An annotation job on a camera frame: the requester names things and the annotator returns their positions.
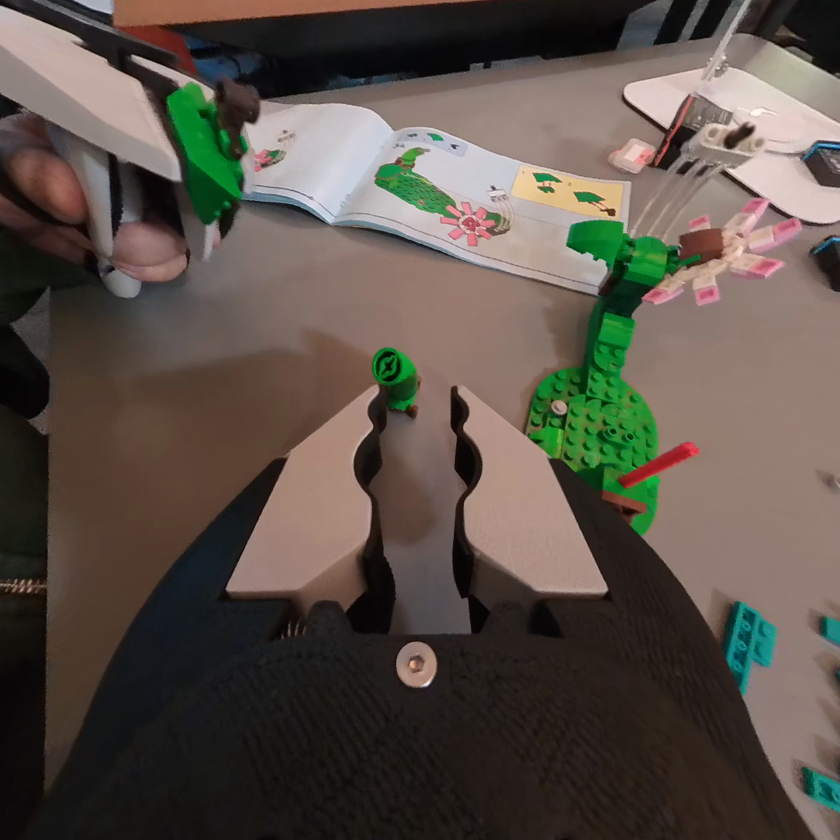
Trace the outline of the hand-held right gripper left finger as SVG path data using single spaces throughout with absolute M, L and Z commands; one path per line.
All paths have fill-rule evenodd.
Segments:
M 294 447 L 226 585 L 234 600 L 354 603 L 377 533 L 385 395 L 373 385 Z

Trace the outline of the person's left hand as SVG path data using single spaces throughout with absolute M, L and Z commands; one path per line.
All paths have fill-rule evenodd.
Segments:
M 48 224 L 1 198 L 2 227 L 24 242 L 72 265 L 82 266 L 94 246 L 81 232 L 88 220 L 87 200 L 75 172 L 54 153 L 46 126 L 21 112 L 1 121 L 2 169 L 11 183 L 41 211 L 69 226 Z M 121 225 L 113 240 L 116 269 L 142 282 L 166 282 L 187 268 L 182 236 L 157 218 Z

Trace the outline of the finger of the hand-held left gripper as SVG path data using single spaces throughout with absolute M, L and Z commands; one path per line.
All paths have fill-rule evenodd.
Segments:
M 176 58 L 54 2 L 2 2 L 1 43 L 2 97 L 118 159 L 122 218 L 142 206 L 121 175 L 171 184 L 192 256 L 209 259 L 218 225 L 193 211 L 165 108 L 187 82 Z

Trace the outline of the pink lego flower assembly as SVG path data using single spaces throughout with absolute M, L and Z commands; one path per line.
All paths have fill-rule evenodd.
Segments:
M 670 236 L 703 186 L 761 156 L 765 145 L 754 121 L 708 123 L 681 146 L 629 233 L 622 223 L 604 220 L 570 227 L 567 246 L 608 268 L 598 292 L 605 313 L 631 317 L 641 302 L 660 305 L 686 286 L 697 306 L 706 306 L 721 299 L 720 276 L 765 279 L 784 266 L 766 252 L 796 238 L 802 223 L 793 217 L 760 227 L 767 199 L 752 199 L 721 227 L 704 215 L 689 220 L 676 238 Z

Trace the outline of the pile of teal lego pieces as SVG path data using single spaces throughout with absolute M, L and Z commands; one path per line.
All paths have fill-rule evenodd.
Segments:
M 775 625 L 745 602 L 731 605 L 721 651 L 739 694 L 745 697 L 753 668 L 770 668 L 777 640 Z M 801 767 L 803 792 L 819 806 L 839 813 L 839 781 L 807 766 Z

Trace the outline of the green lego base build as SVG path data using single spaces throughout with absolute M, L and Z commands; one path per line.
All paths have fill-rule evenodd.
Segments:
M 654 415 L 623 379 L 634 328 L 632 318 L 608 312 L 606 299 L 599 297 L 583 364 L 556 371 L 538 385 L 524 432 L 645 534 L 658 509 L 659 475 L 699 449 L 686 442 L 659 453 Z

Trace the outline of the black case blue edge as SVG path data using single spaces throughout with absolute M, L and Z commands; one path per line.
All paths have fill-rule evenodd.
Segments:
M 839 236 L 826 237 L 811 249 L 810 254 L 829 287 L 834 292 L 839 292 Z
M 820 186 L 839 188 L 839 140 L 818 140 L 800 160 Z

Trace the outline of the green lego cylinder piece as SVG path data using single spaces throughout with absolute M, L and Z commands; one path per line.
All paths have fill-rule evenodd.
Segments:
M 388 410 L 415 419 L 421 377 L 414 362 L 404 352 L 384 347 L 374 354 L 371 370 L 377 384 L 385 389 Z

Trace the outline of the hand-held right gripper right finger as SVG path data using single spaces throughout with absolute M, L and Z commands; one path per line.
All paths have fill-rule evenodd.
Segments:
M 546 452 L 462 385 L 450 392 L 450 425 L 465 484 L 453 547 L 461 597 L 602 599 L 607 584 Z

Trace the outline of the small pink clear case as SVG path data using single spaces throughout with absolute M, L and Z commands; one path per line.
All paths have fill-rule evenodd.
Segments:
M 621 172 L 635 175 L 651 164 L 656 151 L 656 146 L 632 138 L 609 154 L 607 162 Z

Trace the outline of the green lego stem assembly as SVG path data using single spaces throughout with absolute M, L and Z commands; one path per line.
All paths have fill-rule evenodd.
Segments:
M 257 90 L 224 78 L 208 99 L 192 81 L 171 93 L 165 106 L 192 209 L 204 225 L 217 224 L 225 237 L 245 191 L 244 158 L 250 148 L 244 128 L 259 118 Z

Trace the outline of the lego instruction booklet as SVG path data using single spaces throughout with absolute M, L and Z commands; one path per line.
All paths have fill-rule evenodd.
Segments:
M 604 261 L 566 244 L 573 224 L 625 225 L 631 185 L 525 164 L 441 129 L 393 130 L 347 104 L 267 102 L 248 126 L 245 200 L 369 228 L 475 266 L 595 294 Z

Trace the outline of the black case red stripe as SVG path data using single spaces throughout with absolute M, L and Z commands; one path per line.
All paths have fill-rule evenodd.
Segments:
M 680 103 L 650 165 L 657 169 L 667 169 L 678 159 L 683 145 L 706 125 L 716 123 L 726 126 L 731 120 L 731 110 L 718 106 L 698 93 L 690 93 Z

